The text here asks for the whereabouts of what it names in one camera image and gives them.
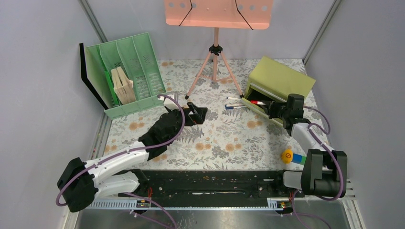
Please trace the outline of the red whiteboard marker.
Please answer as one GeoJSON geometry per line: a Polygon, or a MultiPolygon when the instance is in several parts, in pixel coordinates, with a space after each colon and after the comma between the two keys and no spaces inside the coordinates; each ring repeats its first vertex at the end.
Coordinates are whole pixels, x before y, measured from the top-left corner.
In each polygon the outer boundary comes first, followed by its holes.
{"type": "Polygon", "coordinates": [[[250,101],[252,104],[256,104],[256,105],[266,105],[266,103],[262,102],[262,101],[250,101]]]}

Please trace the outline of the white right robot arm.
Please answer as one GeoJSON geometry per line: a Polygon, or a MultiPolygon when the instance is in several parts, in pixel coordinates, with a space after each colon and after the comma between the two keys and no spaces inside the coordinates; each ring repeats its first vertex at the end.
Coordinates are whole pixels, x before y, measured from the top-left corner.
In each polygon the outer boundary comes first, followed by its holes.
{"type": "Polygon", "coordinates": [[[286,171],[284,178],[274,183],[275,193],[285,197],[293,187],[305,195],[326,201],[342,198],[346,194],[347,155],[321,141],[313,127],[320,127],[304,117],[304,96],[289,94],[285,102],[262,101],[265,114],[278,118],[283,128],[307,151],[301,172],[286,171]]]}

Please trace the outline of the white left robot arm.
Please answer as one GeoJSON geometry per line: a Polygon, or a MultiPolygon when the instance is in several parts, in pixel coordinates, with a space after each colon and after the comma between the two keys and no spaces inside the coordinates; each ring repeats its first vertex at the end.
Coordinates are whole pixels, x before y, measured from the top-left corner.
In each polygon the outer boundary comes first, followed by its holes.
{"type": "Polygon", "coordinates": [[[136,196],[146,194],[147,181],[126,169],[163,154],[184,127],[202,125],[208,113],[207,107],[198,107],[192,102],[186,107],[173,102],[165,109],[149,130],[126,148],[93,160],[72,159],[57,181],[56,204],[67,206],[70,212],[79,212],[96,198],[125,192],[136,196]]]}

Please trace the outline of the blue cap whiteboard marker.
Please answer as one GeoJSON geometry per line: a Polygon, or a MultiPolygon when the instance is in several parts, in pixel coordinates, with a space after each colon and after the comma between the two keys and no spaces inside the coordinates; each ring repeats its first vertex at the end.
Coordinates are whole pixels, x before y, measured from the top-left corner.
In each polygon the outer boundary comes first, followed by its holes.
{"type": "Polygon", "coordinates": [[[241,101],[241,98],[234,98],[234,97],[226,97],[227,100],[232,100],[232,101],[241,101]]]}

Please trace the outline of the purple 52-storey treehouse book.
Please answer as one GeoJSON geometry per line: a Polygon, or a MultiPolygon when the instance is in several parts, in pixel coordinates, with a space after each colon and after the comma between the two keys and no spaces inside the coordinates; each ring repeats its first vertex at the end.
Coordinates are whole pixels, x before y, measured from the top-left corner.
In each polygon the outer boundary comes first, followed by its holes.
{"type": "Polygon", "coordinates": [[[122,104],[127,104],[128,99],[126,97],[126,93],[125,93],[121,78],[120,78],[119,73],[116,68],[111,70],[111,76],[112,76],[112,81],[113,81],[113,85],[114,85],[114,92],[116,93],[116,95],[118,96],[118,98],[122,104]]]}

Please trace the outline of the yellow-green drawer cabinet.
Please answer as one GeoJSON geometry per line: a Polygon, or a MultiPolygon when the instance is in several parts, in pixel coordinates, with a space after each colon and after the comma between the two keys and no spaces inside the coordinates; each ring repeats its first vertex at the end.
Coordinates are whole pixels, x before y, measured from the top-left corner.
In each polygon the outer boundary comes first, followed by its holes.
{"type": "Polygon", "coordinates": [[[307,97],[316,80],[266,56],[257,63],[247,80],[241,103],[267,118],[262,106],[251,101],[286,102],[289,94],[307,97]]]}

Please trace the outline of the green plastic folder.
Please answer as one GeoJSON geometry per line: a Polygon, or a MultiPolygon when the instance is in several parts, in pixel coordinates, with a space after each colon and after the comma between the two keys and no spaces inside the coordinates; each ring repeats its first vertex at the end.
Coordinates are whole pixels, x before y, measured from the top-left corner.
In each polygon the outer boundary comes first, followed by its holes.
{"type": "Polygon", "coordinates": [[[105,78],[107,81],[107,86],[108,86],[108,92],[110,93],[111,97],[112,97],[112,107],[118,107],[120,106],[120,101],[118,99],[118,96],[116,95],[114,88],[113,88],[113,82],[112,82],[112,77],[110,74],[110,71],[106,65],[105,60],[103,59],[103,55],[101,54],[101,44],[97,45],[97,53],[99,55],[99,59],[101,61],[102,67],[103,67],[103,71],[105,74],[105,78]]]}

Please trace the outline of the white sketch pad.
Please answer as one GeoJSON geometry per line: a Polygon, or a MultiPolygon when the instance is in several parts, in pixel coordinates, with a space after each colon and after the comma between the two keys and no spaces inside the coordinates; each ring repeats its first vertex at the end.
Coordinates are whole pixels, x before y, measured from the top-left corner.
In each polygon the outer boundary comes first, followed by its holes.
{"type": "Polygon", "coordinates": [[[112,108],[112,97],[108,92],[107,81],[103,71],[97,45],[79,44],[81,79],[94,97],[107,110],[112,108]]]}

